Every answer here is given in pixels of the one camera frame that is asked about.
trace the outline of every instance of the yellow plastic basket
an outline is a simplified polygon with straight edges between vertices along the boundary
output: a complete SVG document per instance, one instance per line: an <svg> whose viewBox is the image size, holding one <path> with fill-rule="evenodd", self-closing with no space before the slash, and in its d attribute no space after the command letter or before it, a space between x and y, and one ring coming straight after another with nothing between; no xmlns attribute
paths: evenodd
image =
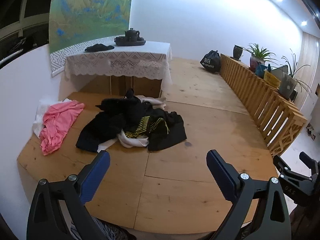
<svg viewBox="0 0 320 240"><path fill-rule="evenodd" d="M278 80L274 75L272 75L266 69L264 70L263 80L274 88L279 88L280 83L281 83L280 80Z"/></svg>

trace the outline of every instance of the white lace tablecloth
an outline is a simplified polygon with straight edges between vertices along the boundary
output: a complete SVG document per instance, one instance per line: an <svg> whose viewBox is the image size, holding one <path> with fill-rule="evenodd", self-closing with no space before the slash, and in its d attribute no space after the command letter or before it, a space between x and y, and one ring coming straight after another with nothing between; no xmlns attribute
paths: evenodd
<svg viewBox="0 0 320 240"><path fill-rule="evenodd" d="M116 46L99 52L77 52L66 58L65 72L74 75L135 76L162 79L161 90L167 92L172 84L169 61L170 43L147 41L142 46Z"/></svg>

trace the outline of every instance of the wooden floor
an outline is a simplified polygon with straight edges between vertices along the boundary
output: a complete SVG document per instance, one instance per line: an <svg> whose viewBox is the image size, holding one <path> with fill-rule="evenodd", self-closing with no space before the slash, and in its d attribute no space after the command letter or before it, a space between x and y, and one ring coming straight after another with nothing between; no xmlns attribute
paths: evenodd
<svg viewBox="0 0 320 240"><path fill-rule="evenodd" d="M246 109L224 82L205 72L196 61L174 59L174 85L166 94L167 111L183 117L188 139L169 149L148 152L115 143L108 149L110 168L94 199L86 204L91 215L136 230L192 234L214 231L226 216L225 201L210 174L205 156L211 149L254 179L276 176L271 155ZM94 105L108 96L73 93L86 104L61 148L43 156L32 136L18 161L36 180L65 179L77 174L95 154L75 147L82 128L97 114ZM250 221L256 202L246 221Z"/></svg>

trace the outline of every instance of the silver screw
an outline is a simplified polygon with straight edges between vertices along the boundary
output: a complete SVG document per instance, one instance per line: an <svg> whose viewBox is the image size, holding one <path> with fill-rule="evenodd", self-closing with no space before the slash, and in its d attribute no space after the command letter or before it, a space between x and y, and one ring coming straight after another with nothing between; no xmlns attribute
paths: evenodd
<svg viewBox="0 0 320 240"><path fill-rule="evenodd" d="M75 174L72 174L68 177L68 180L70 180L70 181L75 181L76 179L77 179L77 175L75 175Z"/></svg>
<svg viewBox="0 0 320 240"><path fill-rule="evenodd" d="M240 174L240 177L241 177L242 179L249 179L249 175L246 174L246 173L241 173L241 174Z"/></svg>
<svg viewBox="0 0 320 240"><path fill-rule="evenodd" d="M46 179L41 179L40 181L39 181L39 184L42 186L42 185L44 185L44 184L46 184L47 183L47 180Z"/></svg>
<svg viewBox="0 0 320 240"><path fill-rule="evenodd" d="M278 181L277 178L272 177L272 178L271 178L271 182L274 183L274 184L277 184L279 181Z"/></svg>

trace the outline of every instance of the wooden railing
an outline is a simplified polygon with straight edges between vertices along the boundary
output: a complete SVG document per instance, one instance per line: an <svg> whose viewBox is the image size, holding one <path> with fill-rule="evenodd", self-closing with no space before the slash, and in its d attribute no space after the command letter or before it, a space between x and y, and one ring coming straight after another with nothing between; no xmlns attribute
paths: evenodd
<svg viewBox="0 0 320 240"><path fill-rule="evenodd" d="M272 156L281 155L307 119L277 89L256 76L242 62L221 55L222 78L232 88L256 123Z"/></svg>

